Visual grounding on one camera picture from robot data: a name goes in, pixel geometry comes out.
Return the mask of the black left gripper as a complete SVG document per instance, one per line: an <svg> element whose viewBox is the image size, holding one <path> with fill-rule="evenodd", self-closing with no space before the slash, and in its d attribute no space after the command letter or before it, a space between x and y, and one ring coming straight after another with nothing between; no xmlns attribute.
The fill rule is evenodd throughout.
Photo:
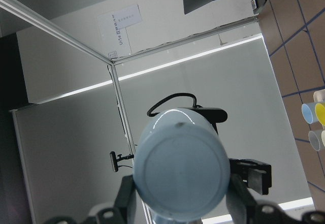
<svg viewBox="0 0 325 224"><path fill-rule="evenodd" d="M260 195L268 195L272 187L272 167L254 159L230 158L232 174L239 175L246 186Z"/></svg>

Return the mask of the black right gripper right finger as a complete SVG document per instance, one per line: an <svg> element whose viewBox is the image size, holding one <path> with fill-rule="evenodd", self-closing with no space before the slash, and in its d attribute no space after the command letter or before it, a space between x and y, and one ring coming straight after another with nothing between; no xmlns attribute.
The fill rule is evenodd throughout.
<svg viewBox="0 0 325 224"><path fill-rule="evenodd" d="M253 221L257 202L242 178L232 174L226 193L226 207L233 221Z"/></svg>

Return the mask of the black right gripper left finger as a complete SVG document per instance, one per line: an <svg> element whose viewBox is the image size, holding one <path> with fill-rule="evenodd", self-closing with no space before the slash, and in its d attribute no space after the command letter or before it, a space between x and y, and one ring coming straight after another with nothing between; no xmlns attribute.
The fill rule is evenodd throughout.
<svg viewBox="0 0 325 224"><path fill-rule="evenodd" d="M136 187L132 175L124 176L114 202L122 216L136 214Z"/></svg>

